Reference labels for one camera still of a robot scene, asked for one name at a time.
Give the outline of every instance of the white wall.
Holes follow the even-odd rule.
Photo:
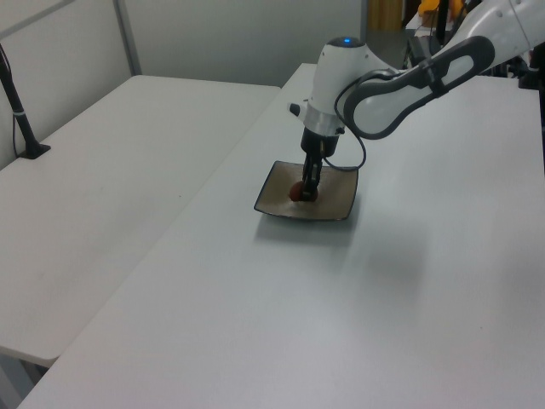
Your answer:
[[[333,37],[360,35],[362,0],[121,2],[147,75],[282,86]]]
[[[112,0],[76,0],[1,42],[39,141],[130,77]],[[0,88],[0,169],[13,159],[11,108]]]

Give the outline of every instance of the black cable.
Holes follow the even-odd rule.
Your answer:
[[[362,158],[361,163],[358,166],[337,166],[337,165],[332,164],[326,157],[323,157],[324,162],[326,164],[328,164],[331,169],[339,170],[340,172],[354,172],[355,170],[360,170],[364,166],[365,162],[367,161],[367,149],[365,148],[364,141],[362,140],[362,138],[360,138],[358,135],[356,135],[356,132],[354,132],[354,130],[352,128],[350,128],[350,125],[347,124],[345,118],[339,112],[339,101],[341,100],[341,98],[347,93],[347,91],[349,89],[351,89],[355,84],[360,82],[363,78],[365,78],[365,81],[369,81],[370,79],[375,79],[375,78],[383,79],[383,80],[386,81],[386,80],[390,80],[392,78],[396,78],[399,75],[401,75],[401,73],[393,73],[393,74],[391,74],[389,76],[386,76],[382,72],[375,72],[375,73],[369,72],[369,73],[365,74],[364,76],[359,77],[358,79],[355,79],[354,81],[352,81],[336,97],[335,104],[333,105],[333,107],[335,109],[335,113],[336,113],[337,117],[341,120],[342,124],[344,126],[346,126],[353,133],[354,137],[358,140],[358,143],[361,146],[361,150],[362,150],[362,153],[363,153],[364,157]]]
[[[429,54],[433,55],[432,51],[432,38],[433,38],[433,24],[435,24],[435,16],[439,12],[439,6],[433,11],[433,18],[432,18],[432,24],[429,27],[429,39],[427,41],[427,49],[429,50]]]
[[[458,15],[458,17],[456,18],[456,22],[454,23],[454,25],[452,26],[452,33],[450,35],[450,40],[454,37],[454,35],[458,32],[458,30],[460,29],[460,26],[462,25],[462,21],[463,21],[463,13],[464,11],[466,11],[468,9],[468,5],[471,3],[471,1],[469,2],[464,2],[463,5],[462,5],[462,8],[460,9],[460,14]]]

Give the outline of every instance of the brown plate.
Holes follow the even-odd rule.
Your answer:
[[[345,220],[350,215],[356,190],[358,172],[341,172],[329,166],[322,168],[318,198],[315,202],[293,202],[291,187],[301,180],[302,164],[277,161],[259,193],[254,209],[271,216],[310,221]]]

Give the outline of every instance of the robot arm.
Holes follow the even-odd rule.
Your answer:
[[[322,159],[335,152],[345,125],[360,138],[390,135],[417,108],[545,41],[544,21],[543,0],[484,0],[439,53],[406,72],[353,38],[328,43],[307,109],[298,115],[307,153],[302,199],[314,194]]]

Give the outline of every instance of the white table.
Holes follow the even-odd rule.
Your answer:
[[[452,30],[453,21],[447,21],[445,30],[450,31]],[[405,30],[410,31],[410,34],[415,37],[421,37],[421,36],[429,36],[430,30],[429,27],[424,27],[422,25],[422,17],[416,13],[412,19],[407,23],[405,26]]]
[[[278,92],[131,78],[2,170],[0,353],[51,365]]]
[[[303,160],[302,66],[23,402],[55,408],[536,408],[537,93],[475,78],[368,142],[346,222],[252,210]],[[358,159],[340,142],[337,163]]]

